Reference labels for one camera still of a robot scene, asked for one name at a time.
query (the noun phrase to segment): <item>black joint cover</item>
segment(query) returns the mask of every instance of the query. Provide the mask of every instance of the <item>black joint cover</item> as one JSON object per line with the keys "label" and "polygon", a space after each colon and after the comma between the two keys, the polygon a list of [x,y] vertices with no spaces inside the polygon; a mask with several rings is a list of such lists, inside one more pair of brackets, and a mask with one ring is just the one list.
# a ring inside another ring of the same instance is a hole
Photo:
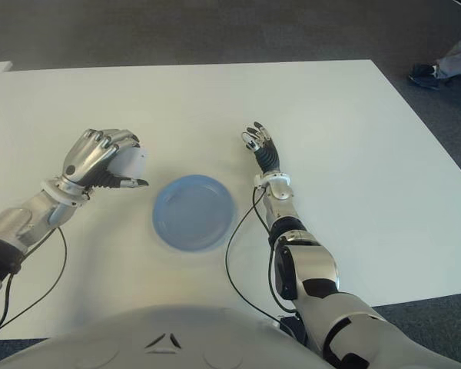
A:
{"label": "black joint cover", "polygon": [[21,270],[23,253],[11,244],[0,240],[0,280],[3,281],[7,274],[17,274]]}
{"label": "black joint cover", "polygon": [[325,298],[338,293],[337,284],[326,278],[307,279],[302,285],[306,293],[315,298]]}
{"label": "black joint cover", "polygon": [[299,219],[294,217],[284,217],[278,219],[274,222],[270,229],[270,236],[268,237],[270,247],[273,247],[277,239],[288,231],[306,231],[306,227],[304,227]]}
{"label": "black joint cover", "polygon": [[284,300],[297,299],[294,259],[286,245],[275,251],[275,287]]}

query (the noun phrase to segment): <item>robot forearm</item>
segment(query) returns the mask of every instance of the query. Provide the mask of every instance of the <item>robot forearm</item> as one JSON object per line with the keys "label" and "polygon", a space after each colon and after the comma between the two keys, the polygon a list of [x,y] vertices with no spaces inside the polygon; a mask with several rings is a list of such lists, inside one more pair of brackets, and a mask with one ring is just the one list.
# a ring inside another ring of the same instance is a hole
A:
{"label": "robot forearm", "polygon": [[279,295],[296,306],[309,349],[343,369],[461,368],[411,341],[357,296],[338,291],[333,256],[300,221],[290,178],[280,171],[274,143],[261,125],[255,127],[248,128],[243,139],[264,172],[255,185],[266,191],[275,284]]}
{"label": "robot forearm", "polygon": [[[92,193],[93,187],[141,187],[140,179],[120,177],[109,166],[129,148],[139,148],[137,137],[128,130],[87,130],[67,154],[63,173],[45,181],[42,191],[18,208],[0,214],[0,288],[8,274],[20,269],[28,248],[49,231],[68,221]],[[129,165],[130,156],[125,156]]]}
{"label": "robot forearm", "polygon": [[8,274],[19,271],[28,248],[88,200],[88,191],[64,178],[46,181],[43,188],[20,207],[0,214],[0,288]]}

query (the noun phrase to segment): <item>black cable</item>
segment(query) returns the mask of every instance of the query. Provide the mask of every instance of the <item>black cable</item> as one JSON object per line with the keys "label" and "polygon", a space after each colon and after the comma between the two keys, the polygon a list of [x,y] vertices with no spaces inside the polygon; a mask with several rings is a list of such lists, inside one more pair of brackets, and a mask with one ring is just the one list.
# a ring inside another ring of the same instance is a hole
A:
{"label": "black cable", "polygon": [[[18,317],[20,317],[21,315],[23,315],[24,313],[26,313],[27,311],[31,310],[36,304],[38,304],[39,302],[41,302],[44,298],[46,298],[46,296],[48,296],[50,294],[51,291],[53,291],[53,288],[56,287],[56,285],[58,284],[58,282],[60,281],[60,278],[61,276],[63,275],[63,272],[65,271],[65,265],[67,264],[67,255],[68,255],[68,252],[67,252],[67,240],[65,239],[65,235],[63,234],[63,230],[58,227],[56,228],[60,231],[60,235],[61,235],[61,238],[63,240],[63,246],[65,248],[65,256],[63,258],[63,265],[61,266],[61,270],[60,270],[60,274],[58,275],[58,277],[56,278],[56,281],[54,282],[54,284],[46,291],[45,294],[43,294],[38,300],[36,300],[34,303],[32,303],[31,305],[29,305],[26,309],[24,309],[23,311],[21,311],[20,313],[16,314],[14,317],[12,317],[11,319],[9,319],[7,322],[4,323],[5,319],[7,318],[7,313],[8,313],[8,305],[9,305],[9,302],[10,302],[10,287],[11,287],[11,284],[12,284],[12,280],[13,280],[13,277],[14,275],[13,274],[10,274],[10,277],[8,278],[8,282],[7,282],[7,287],[5,289],[5,306],[4,306],[4,311],[3,311],[3,314],[2,314],[2,318],[0,319],[0,330],[9,325],[10,323],[12,323],[15,319],[17,319]],[[37,245],[35,245],[23,258],[22,258],[22,262],[24,262],[29,256],[31,256],[31,254],[33,252],[35,252],[36,250],[38,250],[38,248],[44,244],[46,242],[46,240],[48,240],[51,235],[53,234],[53,232],[56,231],[56,229],[53,229],[52,231],[50,231],[47,235],[45,235],[45,237],[39,241],[39,243]]]}
{"label": "black cable", "polygon": [[10,274],[10,276],[8,277],[8,281],[7,281],[7,287],[5,288],[5,303],[3,307],[2,317],[0,318],[0,329],[2,328],[3,322],[7,318],[8,306],[10,303],[10,287],[12,286],[13,279],[14,279],[14,275]]}
{"label": "black cable", "polygon": [[55,231],[56,231],[56,228],[50,230],[49,233],[48,233],[47,235],[45,235],[45,236],[43,237],[43,239],[40,240],[39,243],[38,243],[37,245],[35,245],[35,246],[34,246],[34,247],[33,247],[23,258],[22,258],[22,262],[24,262],[25,259],[27,259],[29,256],[31,256],[31,254],[32,254],[34,251],[38,250],[39,247],[40,247],[42,244],[44,244],[44,243],[48,240],[48,238],[50,238],[51,235],[52,235]]}
{"label": "black cable", "polygon": [[266,190],[263,191],[263,194],[261,194],[260,198],[258,199],[258,201],[255,201],[254,200],[254,197],[256,196],[256,190],[257,188],[255,187],[254,190],[253,190],[253,199],[251,200],[251,204],[253,204],[253,209],[254,209],[254,212],[256,213],[256,216],[258,217],[258,219],[260,219],[260,222],[261,224],[263,225],[263,228],[267,230],[267,233],[270,234],[270,230],[268,229],[268,226],[267,224],[264,222],[263,218],[261,217],[261,214],[260,212],[258,211],[258,209],[256,208],[256,204],[258,202],[260,202],[261,198],[264,196],[264,194],[266,193]]}
{"label": "black cable", "polygon": [[[65,256],[63,257],[63,265],[61,266],[61,270],[60,270],[60,274],[58,275],[58,277],[56,278],[56,281],[54,282],[54,284],[45,292],[45,294],[43,294],[38,300],[36,300],[35,302],[33,302],[32,304],[30,304],[26,309],[24,309],[23,311],[21,311],[20,313],[18,313],[17,315],[15,315],[13,318],[11,318],[10,320],[8,320],[6,323],[4,323],[0,329],[2,329],[3,327],[6,327],[7,325],[9,325],[10,323],[12,323],[15,319],[17,319],[18,317],[20,317],[21,315],[23,315],[24,313],[26,313],[27,311],[31,310],[35,305],[39,304],[42,300],[44,300],[46,298],[46,296],[48,296],[50,294],[51,291],[53,291],[53,289],[56,287],[56,285],[58,284],[58,282],[60,281],[61,279],[61,276],[63,276],[63,272],[65,271],[65,266],[67,264],[67,257],[68,257],[68,246],[67,246],[67,240],[65,239],[65,235],[63,234],[63,230],[58,227],[57,228],[59,231],[60,231],[60,235],[61,235],[61,239],[63,240],[63,247],[64,247],[64,250],[65,250]],[[37,249],[37,246],[35,247],[35,249],[32,249],[31,252],[29,252],[26,257],[28,257],[33,251],[35,251]]]}
{"label": "black cable", "polygon": [[[256,194],[256,188],[254,188],[253,190],[253,198],[254,198],[254,195]],[[248,305],[250,305],[252,308],[256,309],[257,311],[259,311],[260,313],[262,313],[263,315],[269,317],[271,320],[273,321],[276,321],[280,327],[285,327],[285,329],[290,333],[290,335],[297,339],[297,337],[295,336],[294,334],[294,331],[292,331],[292,329],[290,329],[290,327],[288,327],[287,325],[285,325],[284,323],[280,322],[278,319],[276,319],[275,317],[273,317],[272,315],[268,314],[266,311],[263,311],[261,310],[258,306],[254,305],[253,303],[251,303],[249,300],[247,300],[245,298],[245,296],[242,295],[242,293],[239,291],[239,289],[237,289],[236,285],[234,284],[234,282],[232,281],[232,277],[231,277],[231,273],[229,272],[229,249],[231,247],[231,242],[232,240],[234,239],[234,236],[236,235],[237,231],[239,230],[240,226],[243,224],[244,220],[246,220],[247,216],[253,211],[253,208],[256,207],[256,204],[263,198],[264,196],[264,193],[261,194],[261,196],[258,198],[258,200],[256,202],[253,202],[253,205],[249,208],[249,210],[246,212],[246,214],[241,218],[241,220],[239,221],[239,223],[237,224],[236,228],[234,229],[234,231],[232,232],[232,235],[231,237],[229,238],[229,241],[227,243],[227,248],[225,250],[225,271],[227,273],[227,278],[230,282],[230,284],[232,285],[232,288],[237,292],[237,294],[240,296],[240,298],[242,298]]]}
{"label": "black cable", "polygon": [[297,310],[284,307],[278,301],[277,295],[275,294],[274,286],[271,283],[271,265],[272,265],[273,259],[274,259],[274,250],[270,250],[270,260],[268,261],[268,286],[270,287],[271,296],[274,298],[275,302],[277,303],[280,309],[282,309],[286,313],[295,314],[297,313]]}
{"label": "black cable", "polygon": [[[51,230],[47,235],[45,235],[43,237],[42,240],[39,241],[39,243],[37,245],[35,245],[21,260],[21,263],[24,262],[25,259],[27,259],[34,251],[38,250],[38,248],[44,244],[46,242],[46,240],[48,240],[51,235],[53,234],[53,232],[55,231],[55,229]],[[7,318],[7,314],[8,314],[8,306],[9,306],[9,303],[10,303],[10,288],[12,286],[12,280],[14,279],[14,275],[13,274],[10,274],[10,277],[8,277],[8,281],[7,281],[7,287],[5,288],[5,304],[4,304],[4,308],[3,308],[3,313],[2,313],[2,317],[0,318],[0,330],[2,329],[2,324],[3,322],[5,321],[5,319]]]}
{"label": "black cable", "polygon": [[[254,209],[254,212],[256,213],[256,216],[258,217],[258,219],[260,219],[260,222],[263,225],[264,229],[267,231],[268,234],[270,234],[270,230],[268,229],[266,223],[264,222],[263,218],[261,217],[260,212],[258,211],[258,209],[256,207],[256,204],[258,203],[259,200],[255,201],[255,196],[256,196],[256,188],[254,188],[254,191],[253,191],[253,209]],[[282,309],[286,313],[295,314],[295,313],[297,313],[297,310],[288,309],[288,308],[284,307],[280,303],[280,301],[278,300],[277,294],[275,294],[274,286],[271,283],[271,265],[272,265],[272,262],[273,262],[273,259],[274,259],[275,250],[273,249],[273,246],[270,246],[270,247],[271,247],[271,249],[270,249],[270,260],[268,261],[268,286],[270,287],[271,296],[274,298],[275,302],[277,303],[277,305],[278,305],[278,307],[280,309]]]}

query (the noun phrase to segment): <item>white table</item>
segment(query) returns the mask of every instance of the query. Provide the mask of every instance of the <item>white table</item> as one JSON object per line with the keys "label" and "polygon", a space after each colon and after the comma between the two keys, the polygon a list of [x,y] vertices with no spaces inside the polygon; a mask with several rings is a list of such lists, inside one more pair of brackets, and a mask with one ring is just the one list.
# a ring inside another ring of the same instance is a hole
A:
{"label": "white table", "polygon": [[[461,171],[371,61],[81,68],[0,76],[0,211],[59,174],[86,128],[128,128],[149,150],[139,190],[97,190],[64,227],[65,276],[0,338],[49,337],[119,312],[190,302],[254,312],[224,272],[224,242],[182,254],[155,234],[157,193],[183,175],[224,183],[241,216],[258,171],[240,132],[265,124],[303,222],[335,256],[341,288],[372,305],[461,293]],[[236,284],[279,314],[255,217],[230,255]],[[14,280],[10,316],[62,260],[55,235]],[[0,294],[2,312],[3,292]]]}

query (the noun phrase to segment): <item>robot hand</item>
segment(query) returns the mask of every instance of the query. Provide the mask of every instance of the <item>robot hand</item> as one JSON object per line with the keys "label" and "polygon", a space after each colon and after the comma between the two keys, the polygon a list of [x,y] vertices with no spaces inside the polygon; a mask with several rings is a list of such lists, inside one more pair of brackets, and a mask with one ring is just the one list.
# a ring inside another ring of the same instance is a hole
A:
{"label": "robot hand", "polygon": [[115,156],[127,148],[139,147],[137,136],[127,129],[88,129],[67,154],[63,178],[83,188],[147,186],[148,183],[142,179],[119,177],[108,170]]}
{"label": "robot hand", "polygon": [[269,171],[280,170],[280,159],[275,144],[268,134],[268,131],[263,125],[254,122],[255,128],[248,128],[247,132],[243,132],[241,137],[246,143],[246,147],[254,152],[258,165],[264,174]]}

